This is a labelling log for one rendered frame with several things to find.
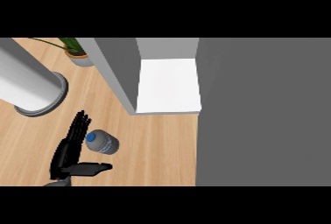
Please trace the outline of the dark grey cabinet door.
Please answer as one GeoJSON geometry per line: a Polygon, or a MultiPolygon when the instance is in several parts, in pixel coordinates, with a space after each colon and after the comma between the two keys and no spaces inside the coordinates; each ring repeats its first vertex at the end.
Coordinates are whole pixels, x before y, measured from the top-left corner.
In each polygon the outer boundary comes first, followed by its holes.
{"type": "Polygon", "coordinates": [[[228,38],[198,118],[201,186],[331,186],[331,38],[228,38]]]}

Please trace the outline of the grey open cabinet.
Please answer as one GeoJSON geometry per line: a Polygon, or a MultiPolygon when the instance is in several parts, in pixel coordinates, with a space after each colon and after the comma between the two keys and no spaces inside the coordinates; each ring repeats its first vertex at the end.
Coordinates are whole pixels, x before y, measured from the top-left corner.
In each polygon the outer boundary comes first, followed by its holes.
{"type": "Polygon", "coordinates": [[[197,114],[197,38],[80,38],[96,69],[133,116],[197,114]]]}

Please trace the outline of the clear blue-capped water bottle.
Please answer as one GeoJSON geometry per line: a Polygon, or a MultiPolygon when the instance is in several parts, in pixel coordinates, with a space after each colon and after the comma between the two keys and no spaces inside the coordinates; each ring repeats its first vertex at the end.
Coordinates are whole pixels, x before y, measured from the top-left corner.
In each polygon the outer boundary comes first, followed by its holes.
{"type": "Polygon", "coordinates": [[[102,129],[95,129],[88,133],[86,145],[92,151],[113,155],[120,149],[120,140],[102,129]]]}

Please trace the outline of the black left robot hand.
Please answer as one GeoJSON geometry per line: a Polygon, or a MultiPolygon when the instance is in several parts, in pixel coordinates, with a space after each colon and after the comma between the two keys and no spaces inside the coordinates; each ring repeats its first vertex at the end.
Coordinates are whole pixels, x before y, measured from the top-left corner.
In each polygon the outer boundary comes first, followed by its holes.
{"type": "Polygon", "coordinates": [[[71,176],[95,177],[101,172],[113,169],[113,165],[107,163],[79,162],[91,121],[85,111],[79,111],[51,162],[49,172],[54,180],[67,179],[71,176]]]}

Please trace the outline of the green potted plant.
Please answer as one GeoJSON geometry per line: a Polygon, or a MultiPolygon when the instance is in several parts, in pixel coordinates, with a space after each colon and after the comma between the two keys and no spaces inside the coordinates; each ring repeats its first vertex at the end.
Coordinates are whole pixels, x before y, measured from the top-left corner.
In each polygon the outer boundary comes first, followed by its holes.
{"type": "Polygon", "coordinates": [[[93,62],[89,58],[89,55],[83,49],[83,46],[79,43],[79,40],[76,38],[59,38],[59,41],[62,42],[62,45],[58,45],[42,38],[34,38],[36,41],[40,41],[43,43],[51,44],[52,46],[57,46],[65,51],[65,54],[73,61],[73,63],[80,67],[92,67],[93,62]]]}

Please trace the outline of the white cylindrical paper towel roll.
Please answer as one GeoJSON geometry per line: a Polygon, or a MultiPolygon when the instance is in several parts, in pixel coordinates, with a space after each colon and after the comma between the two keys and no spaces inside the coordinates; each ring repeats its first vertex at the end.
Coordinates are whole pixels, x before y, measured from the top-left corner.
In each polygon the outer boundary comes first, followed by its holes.
{"type": "Polygon", "coordinates": [[[51,113],[68,95],[68,80],[12,38],[0,38],[0,99],[28,117],[51,113]]]}

